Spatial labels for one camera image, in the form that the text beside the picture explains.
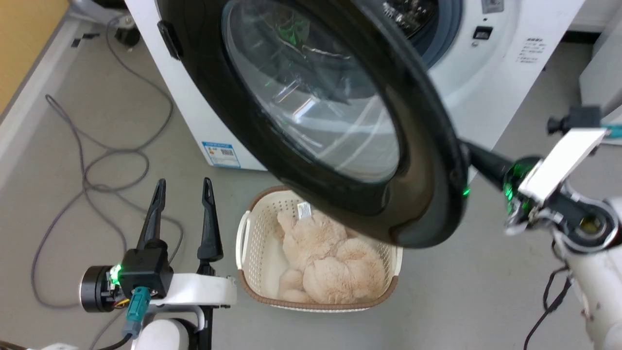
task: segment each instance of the washing machine door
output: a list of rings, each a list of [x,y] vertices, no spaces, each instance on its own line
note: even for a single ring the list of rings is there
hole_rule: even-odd
[[[430,247],[462,217],[467,162],[384,4],[160,1],[159,26],[223,123],[286,186],[362,234]]]

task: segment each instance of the teal connector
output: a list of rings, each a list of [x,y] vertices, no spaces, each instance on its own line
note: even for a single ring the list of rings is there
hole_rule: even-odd
[[[603,124],[604,128],[609,130],[606,138],[622,138],[622,125],[619,124]]]
[[[151,302],[151,294],[146,287],[137,287],[134,289],[132,298],[129,300],[128,311],[125,314],[125,325],[123,326],[123,336],[130,334],[132,339],[138,338],[141,332],[142,319],[147,313],[149,303]]]

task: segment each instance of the teddy bear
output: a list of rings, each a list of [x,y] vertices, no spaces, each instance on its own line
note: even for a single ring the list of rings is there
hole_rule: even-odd
[[[298,219],[277,215],[276,237],[290,268],[279,279],[278,297],[296,303],[348,304],[384,291],[386,272],[379,254],[358,234],[319,210]]]

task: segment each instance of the gray floor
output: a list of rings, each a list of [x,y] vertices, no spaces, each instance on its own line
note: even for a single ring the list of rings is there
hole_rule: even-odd
[[[78,60],[56,93],[58,101],[78,126],[100,140],[119,146],[138,144],[163,120],[165,103],[121,70],[101,38],[81,45]],[[123,52],[121,57],[163,85],[145,47]],[[589,57],[589,46],[558,48],[511,123],[511,132],[499,142],[499,151],[522,156],[550,149],[555,140],[545,137],[545,121],[578,104],[577,78]],[[101,153],[88,142],[85,148],[87,159]],[[235,274],[233,246],[239,218],[258,192],[277,181],[268,173],[209,167],[177,111],[162,138],[146,153],[151,157],[151,171],[139,187],[126,194],[147,204],[156,180],[167,179],[166,214],[181,220],[186,229],[182,250],[173,263],[175,270],[196,269],[203,210],[200,191],[202,178],[209,176],[215,185],[226,254],[216,269],[223,275]],[[599,156],[622,164],[611,149],[603,149]],[[601,166],[603,161],[591,160],[579,170],[577,187],[596,197],[620,193],[620,183],[607,179],[608,171],[590,172],[595,164]],[[141,171],[140,159],[120,157],[94,169],[93,180],[122,184]],[[71,133],[49,111],[0,192],[0,339],[32,348],[63,341],[86,349],[110,319],[111,315],[86,314],[79,308],[46,310],[30,291],[30,262],[39,240],[58,210],[79,190],[77,149]],[[141,215],[113,197],[96,194],[93,198],[119,223],[128,240],[135,242]],[[214,348],[522,349],[525,335],[542,313],[548,274],[558,263],[551,257],[546,234],[503,235],[503,201],[476,178],[471,206],[456,234],[438,247],[406,252],[397,290],[372,310],[345,315],[294,313],[256,303],[240,289],[238,305],[216,312]],[[169,224],[162,225],[162,232],[169,242],[177,238]],[[85,269],[114,263],[121,256],[118,237],[80,200],[59,222],[46,246],[37,285],[50,302],[76,302]],[[120,326],[117,322],[99,345],[117,341]],[[544,322],[530,348],[590,348],[573,293]]]

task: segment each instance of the white plastic basket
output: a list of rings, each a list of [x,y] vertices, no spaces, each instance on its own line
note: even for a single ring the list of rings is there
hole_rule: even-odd
[[[236,238],[236,264],[242,287],[255,300],[289,310],[338,313],[362,311],[386,300],[397,285],[402,266],[402,248],[367,239],[380,254],[387,271],[384,293],[375,300],[345,305],[291,303],[277,299],[279,278],[289,268],[274,231],[279,225],[276,216],[282,211],[296,215],[296,205],[304,200],[284,186],[260,193],[239,222]]]

